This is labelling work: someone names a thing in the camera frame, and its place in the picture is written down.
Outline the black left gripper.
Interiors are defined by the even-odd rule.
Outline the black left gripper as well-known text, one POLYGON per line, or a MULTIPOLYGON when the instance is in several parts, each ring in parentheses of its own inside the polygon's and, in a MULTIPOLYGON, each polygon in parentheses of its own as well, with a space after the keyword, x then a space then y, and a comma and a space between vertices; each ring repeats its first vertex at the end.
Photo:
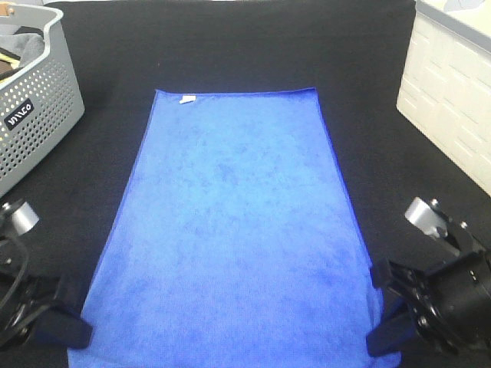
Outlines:
POLYGON ((29 261, 23 243, 1 240, 1 350, 87 348, 93 327, 76 312, 83 304, 80 281, 69 274, 31 274, 29 261))

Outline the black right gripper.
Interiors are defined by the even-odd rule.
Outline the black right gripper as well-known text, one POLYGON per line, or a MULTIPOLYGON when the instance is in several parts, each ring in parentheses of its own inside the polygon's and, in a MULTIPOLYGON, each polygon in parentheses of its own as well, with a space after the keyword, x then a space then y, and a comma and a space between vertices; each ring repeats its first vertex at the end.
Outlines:
POLYGON ((382 357, 403 350, 418 335, 435 350, 490 351, 490 252, 459 257, 432 273, 382 259, 370 269, 375 289, 390 290, 408 312, 380 322, 367 336, 367 352, 382 357))

